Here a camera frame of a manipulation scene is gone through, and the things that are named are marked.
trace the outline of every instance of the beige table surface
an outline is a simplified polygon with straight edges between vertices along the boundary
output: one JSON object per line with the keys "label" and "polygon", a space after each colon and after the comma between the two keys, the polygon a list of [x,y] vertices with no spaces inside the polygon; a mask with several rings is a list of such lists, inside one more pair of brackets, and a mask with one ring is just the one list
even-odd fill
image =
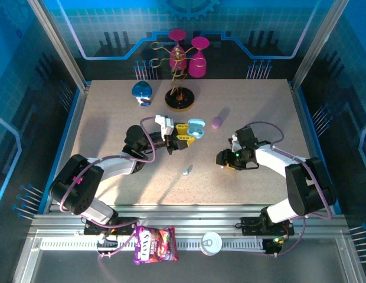
{"label": "beige table surface", "polygon": [[[101,182],[97,197],[108,205],[134,203],[234,204],[278,202],[286,197],[285,179],[268,168],[235,171],[215,163],[218,152],[229,148],[228,138],[246,123],[264,120],[276,123],[285,140],[278,146],[293,154],[309,156],[298,115],[286,80],[187,80],[185,87],[195,94],[192,109],[177,113],[167,109],[164,95],[168,80],[149,81],[154,99],[149,107],[138,106],[130,91],[136,80],[93,81],[82,114],[73,153],[84,157],[119,153],[127,129],[156,114],[174,122],[199,118],[207,123],[205,136],[169,156],[157,151],[156,162],[146,164],[134,175],[117,176]],[[211,121],[228,113],[214,130]],[[146,122],[151,133],[159,125]],[[259,140],[274,141],[279,133],[269,126],[255,126]],[[183,172],[192,166],[188,176]]]}

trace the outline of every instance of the pink wine glass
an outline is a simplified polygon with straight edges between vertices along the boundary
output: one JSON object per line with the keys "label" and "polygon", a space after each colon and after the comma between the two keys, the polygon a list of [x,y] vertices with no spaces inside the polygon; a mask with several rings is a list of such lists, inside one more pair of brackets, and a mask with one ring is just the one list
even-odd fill
{"label": "pink wine glass", "polygon": [[201,78],[207,72],[207,60],[202,54],[201,50],[206,49],[209,46],[209,40],[205,37],[195,37],[191,44],[198,52],[192,56],[189,62],[188,72],[194,78]]}

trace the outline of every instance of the metal pin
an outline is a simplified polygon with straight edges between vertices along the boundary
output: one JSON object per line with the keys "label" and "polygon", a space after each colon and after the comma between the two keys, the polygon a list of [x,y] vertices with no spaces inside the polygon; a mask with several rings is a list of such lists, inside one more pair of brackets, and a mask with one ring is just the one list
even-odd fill
{"label": "metal pin", "polygon": [[37,209],[34,209],[34,208],[32,208],[32,207],[30,207],[30,206],[28,206],[28,205],[26,205],[24,202],[22,202],[22,204],[20,205],[22,208],[28,208],[28,209],[31,209],[31,210],[33,210],[34,212],[36,212],[37,213]]}
{"label": "metal pin", "polygon": [[266,66],[262,66],[262,71],[260,72],[259,79],[262,78],[262,74],[264,73],[264,69],[266,69]]}
{"label": "metal pin", "polygon": [[42,196],[38,195],[37,193],[34,193],[33,191],[31,191],[29,189],[26,189],[25,186],[23,186],[23,185],[20,186],[20,189],[21,190],[26,190],[27,192],[32,193],[34,196],[38,196],[39,198],[42,197]]}
{"label": "metal pin", "polygon": [[67,82],[61,80],[63,86],[65,87],[65,89],[72,95],[74,96],[73,92],[71,91],[70,87],[67,85]]}
{"label": "metal pin", "polygon": [[151,67],[150,67],[150,66],[148,66],[149,80],[151,80],[151,79],[152,79],[152,76],[150,75],[150,69],[151,69]]}
{"label": "metal pin", "polygon": [[317,127],[317,129],[319,129],[317,132],[320,132],[326,125],[328,125],[331,121],[332,121],[332,119],[334,119],[334,117],[333,116],[331,116],[330,118],[329,118],[329,120],[327,120],[327,119],[325,119],[325,124],[321,124],[321,127],[320,126],[318,126]]}
{"label": "metal pin", "polygon": [[255,79],[255,74],[256,74],[256,71],[259,69],[259,66],[258,65],[256,65],[255,66],[255,71],[254,71],[254,75],[253,75],[253,79]]}
{"label": "metal pin", "polygon": [[28,216],[25,216],[23,215],[22,213],[18,212],[18,217],[23,217],[23,218],[27,218],[29,220],[33,220],[32,218],[28,217]]}
{"label": "metal pin", "polygon": [[258,76],[259,76],[259,72],[260,72],[260,70],[262,69],[262,64],[263,64],[263,62],[264,62],[264,59],[261,59],[261,60],[260,60],[260,66],[259,66],[259,69],[258,69],[258,73],[256,74],[256,78],[258,78]]}
{"label": "metal pin", "polygon": [[271,63],[271,62],[272,62],[272,60],[271,60],[271,59],[268,59],[268,60],[267,60],[267,66],[266,66],[266,69],[264,70],[263,78],[265,78],[266,73],[267,73],[267,69],[268,69],[268,67],[269,67],[269,65],[270,65],[270,63]]}
{"label": "metal pin", "polygon": [[349,231],[351,232],[351,231],[353,231],[353,230],[360,229],[360,228],[366,229],[366,224],[365,224],[365,223],[363,223],[361,226],[359,226],[359,227],[355,227],[355,228],[352,228],[352,229],[350,229]]}
{"label": "metal pin", "polygon": [[27,210],[24,210],[24,209],[18,208],[16,205],[13,205],[13,206],[12,206],[12,210],[16,210],[16,209],[18,209],[18,210],[19,210],[19,211],[21,211],[21,212],[25,212],[25,213],[28,213],[28,214],[34,215],[33,213],[31,213],[31,212],[29,212],[29,211],[27,211]]}
{"label": "metal pin", "polygon": [[329,128],[330,128],[330,125],[327,125],[327,126],[326,126],[326,128],[324,128],[324,129],[322,130],[322,132],[320,132],[320,133],[318,134],[318,136],[317,136],[317,137],[321,137],[321,135],[322,135],[324,132],[326,132]]}
{"label": "metal pin", "polygon": [[317,117],[315,117],[312,121],[313,121],[313,125],[318,123],[319,119],[322,119],[323,117],[326,116],[326,113],[323,112],[323,110],[319,113],[319,115],[317,115]]}
{"label": "metal pin", "polygon": [[252,68],[251,68],[250,78],[251,78],[251,76],[253,75],[254,66],[255,66],[256,61],[257,61],[256,59],[254,59],[254,60],[253,60],[254,64],[253,64],[253,66],[252,66]]}
{"label": "metal pin", "polygon": [[139,66],[139,64],[138,64],[138,63],[140,63],[140,61],[136,60],[135,62],[136,62],[136,64],[137,64],[138,76],[140,76],[140,79],[141,79],[140,66]]}
{"label": "metal pin", "polygon": [[359,250],[356,250],[357,252],[366,252],[366,249],[359,249]]}
{"label": "metal pin", "polygon": [[145,69],[145,72],[146,72],[146,60],[142,60],[143,62],[143,67]]}
{"label": "metal pin", "polygon": [[362,232],[358,232],[358,233],[354,233],[354,234],[351,234],[352,236],[356,236],[356,235],[360,235],[360,234],[364,234],[366,233],[366,231],[362,231]]}
{"label": "metal pin", "polygon": [[143,66],[141,66],[140,69],[141,69],[143,80],[145,81],[145,73],[143,72]]}
{"label": "metal pin", "polygon": [[66,90],[63,90],[62,86],[59,85],[58,86],[58,89],[61,91],[61,93],[63,94],[63,96],[69,101],[69,103],[71,104],[72,102],[72,99],[71,99],[71,96],[69,95],[68,92],[66,92]]}
{"label": "metal pin", "polygon": [[68,108],[65,106],[65,104],[63,103],[63,101],[60,99],[59,101],[58,101],[63,107],[64,107],[64,109],[67,111],[67,112],[69,112],[69,110],[68,110]]}
{"label": "metal pin", "polygon": [[316,122],[314,122],[314,128],[318,127],[319,123],[322,122],[323,119],[327,119],[327,115],[323,114],[322,118],[318,119]]}
{"label": "metal pin", "polygon": [[269,66],[269,67],[268,67],[268,72],[267,72],[267,76],[266,76],[266,78],[268,78],[268,76],[270,75],[271,69],[272,69],[272,66]]}
{"label": "metal pin", "polygon": [[249,69],[247,70],[246,78],[249,78],[251,67],[252,67],[251,65],[247,66],[247,68],[249,68]]}
{"label": "metal pin", "polygon": [[26,198],[30,198],[30,199],[32,199],[32,200],[34,200],[34,201],[36,201],[36,202],[40,203],[40,200],[38,200],[38,199],[36,199],[36,198],[34,198],[34,197],[30,196],[28,193],[25,193],[25,194],[24,194],[24,196],[25,196]]}
{"label": "metal pin", "polygon": [[27,200],[27,199],[25,199],[25,198],[22,198],[21,197],[21,195],[17,195],[17,199],[18,200],[23,200],[24,202],[27,202],[27,203],[29,203],[29,204],[31,204],[31,205],[34,205],[34,206],[38,206],[36,203],[33,203],[33,202],[30,202],[29,200]]}
{"label": "metal pin", "polygon": [[42,191],[40,191],[40,190],[36,189],[32,184],[28,184],[28,188],[29,188],[29,189],[34,189],[36,192],[39,192],[39,193],[41,193],[42,195],[44,194]]}
{"label": "metal pin", "polygon": [[319,106],[318,110],[312,116],[312,121],[321,112],[322,109],[323,109],[323,105]]}
{"label": "metal pin", "polygon": [[66,91],[62,91],[63,96],[66,98],[66,100],[69,102],[69,105],[71,105],[71,103],[73,102],[73,99],[69,96],[69,93],[67,93]]}
{"label": "metal pin", "polygon": [[64,106],[64,108],[66,109],[66,111],[69,112],[69,105],[66,103],[66,101],[64,99],[60,99],[60,103]]}
{"label": "metal pin", "polygon": [[154,68],[152,66],[150,66],[151,68],[151,73],[152,73],[152,76],[153,76],[153,80],[155,80],[155,77],[154,77]]}
{"label": "metal pin", "polygon": [[135,69],[136,79],[139,81],[140,79],[138,78],[138,75],[137,75],[137,66],[133,66],[133,69]]}
{"label": "metal pin", "polygon": [[355,245],[355,246],[365,246],[366,245],[366,243],[358,243],[357,245]]}
{"label": "metal pin", "polygon": [[363,237],[363,238],[357,238],[357,239],[353,239],[353,240],[354,240],[354,242],[355,242],[355,241],[364,240],[364,239],[366,239],[366,237]]}
{"label": "metal pin", "polygon": [[66,105],[69,106],[70,103],[69,103],[68,99],[66,98],[66,95],[62,91],[58,92],[58,93],[59,93],[60,98],[65,101]]}

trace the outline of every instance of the purple snack bag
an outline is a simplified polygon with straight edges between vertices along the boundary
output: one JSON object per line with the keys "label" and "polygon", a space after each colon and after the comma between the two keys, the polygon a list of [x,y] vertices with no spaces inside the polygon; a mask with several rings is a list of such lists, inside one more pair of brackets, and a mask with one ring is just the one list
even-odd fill
{"label": "purple snack bag", "polygon": [[177,260],[178,250],[174,227],[157,229],[136,226],[134,264]]}

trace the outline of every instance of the light blue toy piece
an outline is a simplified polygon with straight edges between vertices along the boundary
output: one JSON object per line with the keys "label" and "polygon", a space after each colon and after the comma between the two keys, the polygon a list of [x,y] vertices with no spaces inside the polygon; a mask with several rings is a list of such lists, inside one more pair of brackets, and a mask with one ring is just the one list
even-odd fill
{"label": "light blue toy piece", "polygon": [[205,126],[204,120],[201,119],[190,119],[188,121],[188,130],[187,134],[191,137],[195,137],[196,139],[201,139],[204,137],[204,129]]}

